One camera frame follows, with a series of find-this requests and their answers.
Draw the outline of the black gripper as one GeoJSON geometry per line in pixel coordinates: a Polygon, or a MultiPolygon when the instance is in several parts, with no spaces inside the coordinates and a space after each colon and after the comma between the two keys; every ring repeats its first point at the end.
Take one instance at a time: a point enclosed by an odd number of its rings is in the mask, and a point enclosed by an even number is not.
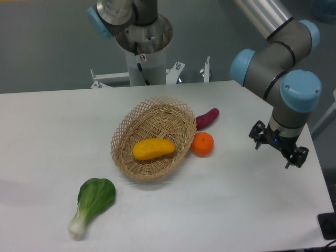
{"type": "Polygon", "coordinates": [[[286,169],[288,169],[289,166],[301,168],[307,159],[309,149],[302,146],[296,146],[297,136],[290,138],[282,137],[277,133],[278,131],[278,129],[273,131],[270,125],[266,128],[265,124],[258,120],[252,127],[248,136],[255,142],[256,150],[263,144],[269,144],[280,151],[287,160],[285,165],[286,169]]]}

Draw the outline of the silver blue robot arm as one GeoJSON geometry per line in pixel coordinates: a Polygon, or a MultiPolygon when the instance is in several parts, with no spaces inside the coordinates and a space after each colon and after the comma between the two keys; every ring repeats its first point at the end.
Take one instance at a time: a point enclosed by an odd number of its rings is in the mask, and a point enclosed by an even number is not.
{"type": "MultiPolygon", "coordinates": [[[[242,50],[229,70],[237,83],[273,107],[268,124],[257,122],[249,136],[257,146],[280,151],[288,165],[301,167],[309,151],[296,142],[322,85],[315,74],[294,66],[318,46],[319,30],[312,22],[295,20],[280,1],[237,5],[268,41],[262,52],[242,50]]],[[[157,8],[157,1],[97,1],[87,10],[94,29],[104,38],[114,37],[124,50],[132,86],[175,84],[182,70],[180,64],[166,70],[173,29],[157,8]]]]}

